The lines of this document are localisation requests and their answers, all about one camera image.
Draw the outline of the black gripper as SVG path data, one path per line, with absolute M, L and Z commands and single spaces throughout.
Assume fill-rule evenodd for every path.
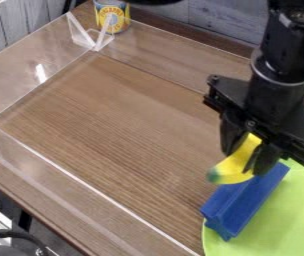
M 248 134 L 260 140 L 243 172 L 265 175 L 280 159 L 304 167 L 304 83 L 280 85 L 255 74 L 251 79 L 209 75 L 203 103 L 220 116 L 220 145 L 229 156 Z

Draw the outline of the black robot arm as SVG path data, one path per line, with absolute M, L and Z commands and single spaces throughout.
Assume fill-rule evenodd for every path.
M 212 75 L 203 103 L 220 115 L 225 155 L 260 139 L 243 172 L 263 175 L 281 159 L 304 166 L 304 0 L 268 0 L 264 36 L 247 81 Z

